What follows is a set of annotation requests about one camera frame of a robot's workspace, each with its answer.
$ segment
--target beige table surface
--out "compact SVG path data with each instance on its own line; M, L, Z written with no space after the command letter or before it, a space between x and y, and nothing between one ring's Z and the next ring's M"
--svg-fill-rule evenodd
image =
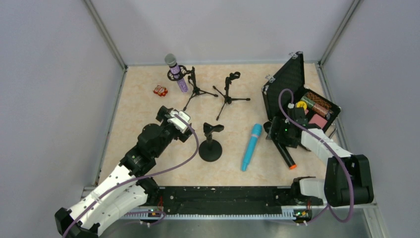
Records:
M283 64L233 64L233 65L196 65L197 85L206 91L216 93L215 85L223 90L224 80L231 72L241 72L241 77L233 81L229 95L237 98L251 98L251 101L235 101L226 105L216 121L216 116L223 104L222 97L211 95L198 96L190 102L186 112L197 132L199 142L205 140L203 123L222 124L224 131L214 133L213 138L223 147L223 154L216 162L206 162L197 156L186 165L155 177L159 185L177 186L281 186L290 185L293 178L302 176L325 177L325 165L312 153L302 148L289 148L297 168L289 170L270 140L265 140L263 132L255 148L251 163L246 172L240 170L242 159L255 123L267 121L262 86L267 74L274 75ZM113 122L112 131L106 150L100 181L107 175L137 142L137 136L149 123L158 123L155 119L159 108L182 110L187 103L189 92L182 93L176 82L166 77L167 66L129 67L123 85L121 98ZM321 84L314 64L305 64L306 85L323 95ZM156 85L169 90L165 97L153 93ZM166 150L156 159L156 166L149 172L155 173L188 159L196 149L196 142L191 136L185 143L172 141Z

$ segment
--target case lid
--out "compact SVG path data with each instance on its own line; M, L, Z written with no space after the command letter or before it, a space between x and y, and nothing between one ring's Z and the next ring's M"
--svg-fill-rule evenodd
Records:
M291 56L284 66L273 76L274 81L266 84L268 86L266 91L268 105L266 107L267 110L270 110L270 113L267 112L269 120L279 115L278 95L280 92L285 88L289 88L295 95L305 84L303 52L291 53ZM281 103L284 109L287 108L290 99L291 96L289 93L284 93L281 97Z

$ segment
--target black case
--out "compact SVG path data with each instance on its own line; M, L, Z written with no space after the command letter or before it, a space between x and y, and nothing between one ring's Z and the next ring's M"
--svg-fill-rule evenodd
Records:
M292 57L287 61L284 66L262 87L262 97L264 98L265 110L267 111L267 117L269 121L272 121L275 116L284 118L278 106L278 96L280 92L289 88L293 92L294 101L297 103L307 92L315 94L326 103L330 104L329 108L330 118L327 120L327 124L322 129L324 132L331 126L332 122L337 118L341 112L341 108L334 103L330 102L323 96L305 87L305 71L304 71L304 60L303 53L296 52L292 54ZM291 101L289 93L284 93L281 97L283 109L287 112L287 105ZM315 115L315 112L309 110L307 114L308 120Z

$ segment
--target round black base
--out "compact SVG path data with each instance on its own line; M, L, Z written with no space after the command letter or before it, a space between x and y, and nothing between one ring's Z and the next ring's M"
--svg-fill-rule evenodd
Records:
M209 150L207 142L203 141L200 145L198 153L203 160L207 162L214 162L221 157L222 146L218 141L213 140L213 142L211 143L211 150Z

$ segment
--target red and white small object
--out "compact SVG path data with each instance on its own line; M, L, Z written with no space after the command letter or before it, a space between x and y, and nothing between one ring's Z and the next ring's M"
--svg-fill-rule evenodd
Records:
M164 97L168 94L168 90L165 87L162 87L160 85L158 85L153 92L155 94L158 94L160 97Z

